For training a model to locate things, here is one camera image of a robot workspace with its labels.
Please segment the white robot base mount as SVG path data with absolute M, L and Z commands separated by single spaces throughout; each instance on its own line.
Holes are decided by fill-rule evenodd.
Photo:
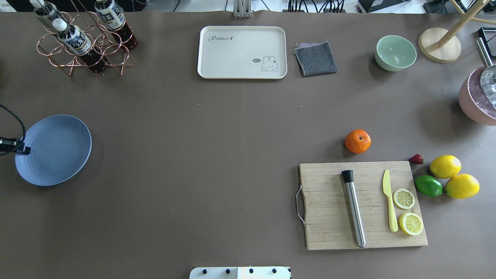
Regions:
M 291 279 L 290 267 L 197 267 L 189 274 L 190 279 Z

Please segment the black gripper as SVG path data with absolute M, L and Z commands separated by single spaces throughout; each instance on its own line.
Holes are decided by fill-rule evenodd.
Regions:
M 0 155 L 9 153 L 30 154 L 31 148 L 26 146 L 24 141 L 19 138 L 0 138 Z

